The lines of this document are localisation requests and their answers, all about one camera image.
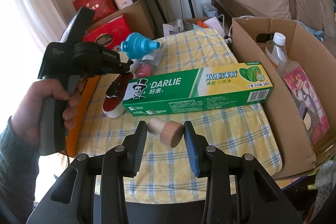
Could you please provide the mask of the person's left forearm sleeve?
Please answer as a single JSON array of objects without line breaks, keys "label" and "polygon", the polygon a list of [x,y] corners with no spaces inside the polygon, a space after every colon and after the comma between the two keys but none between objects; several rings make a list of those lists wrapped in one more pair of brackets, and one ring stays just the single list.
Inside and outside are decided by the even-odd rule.
[{"label": "person's left forearm sleeve", "polygon": [[34,209],[38,161],[38,147],[20,137],[9,119],[1,133],[1,201],[19,223]]}]

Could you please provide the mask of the person's left hand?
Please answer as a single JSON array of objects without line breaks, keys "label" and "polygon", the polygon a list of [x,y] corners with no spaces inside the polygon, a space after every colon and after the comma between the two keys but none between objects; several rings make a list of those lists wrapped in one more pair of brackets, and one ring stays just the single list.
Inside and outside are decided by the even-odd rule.
[{"label": "person's left hand", "polygon": [[15,133],[32,146],[39,144],[39,117],[43,99],[52,96],[57,100],[66,101],[67,107],[63,112],[65,128],[70,130],[75,126],[77,106],[81,102],[81,92],[84,84],[80,81],[76,91],[69,95],[59,80],[46,79],[33,83],[17,111],[11,117],[11,126]]}]

